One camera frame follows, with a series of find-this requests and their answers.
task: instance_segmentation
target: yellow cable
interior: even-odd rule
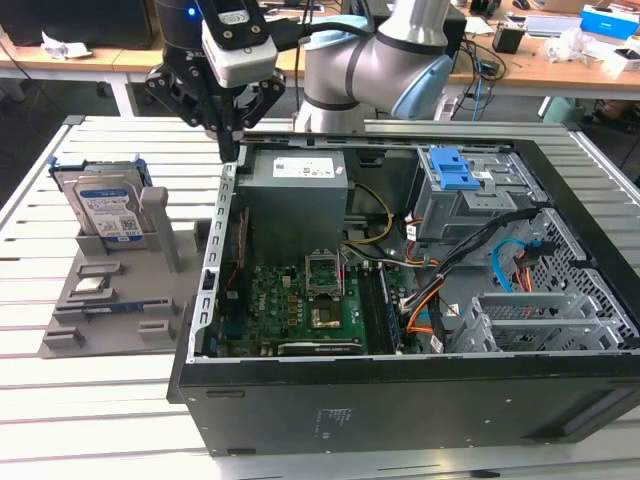
[[[367,192],[369,192],[373,198],[375,198],[378,202],[380,202],[380,205],[382,205],[385,211],[387,212],[387,226],[385,227],[384,231],[380,235],[376,235],[375,237],[371,237],[371,238],[365,238],[363,240],[348,240],[346,242],[343,242],[345,245],[369,245],[371,243],[375,243],[379,240],[382,240],[384,237],[386,237],[389,234],[389,232],[391,232],[391,229],[393,228],[393,213],[391,212],[391,209],[389,208],[389,206],[384,202],[384,200],[382,200],[382,198],[380,198],[380,195],[378,195],[376,192],[374,192],[373,190],[371,190],[369,187],[367,187],[362,183],[356,183],[355,185],[356,187],[360,187],[366,190]]]

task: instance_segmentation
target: plastic bag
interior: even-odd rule
[[[591,35],[587,35],[580,28],[572,28],[562,32],[560,37],[550,38],[544,42],[542,51],[551,63],[567,60],[580,60],[586,63],[586,52],[589,50],[589,44],[594,41]]]

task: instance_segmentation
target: label sticker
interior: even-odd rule
[[[491,180],[493,177],[489,172],[471,172],[473,178],[478,178],[480,180]]]
[[[129,194],[126,190],[85,190],[80,192],[80,201],[101,237],[115,242],[142,238],[138,219],[127,209]]]
[[[273,162],[275,178],[335,178],[331,158],[278,157]]]
[[[436,353],[442,353],[444,351],[444,345],[435,335],[431,336],[431,347]]]
[[[102,307],[102,308],[85,308],[83,310],[84,313],[111,313],[110,308]]]
[[[313,437],[329,440],[337,436],[351,420],[351,408],[323,408],[316,411]]]
[[[416,238],[418,238],[418,229],[416,228],[416,226],[407,225],[407,239],[415,242]]]
[[[238,23],[247,23],[249,14],[246,10],[234,10],[233,12],[219,13],[218,18],[225,25],[237,25]]]

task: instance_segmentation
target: motherboard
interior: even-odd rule
[[[227,316],[225,345],[240,357],[392,353],[400,346],[398,300],[406,294],[400,269],[342,265],[335,255],[256,265],[248,312]]]

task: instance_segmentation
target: blue box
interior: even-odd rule
[[[583,31],[621,40],[634,35],[640,26],[639,15],[613,12],[608,8],[595,8],[591,5],[586,5],[580,16],[582,17],[580,28]]]

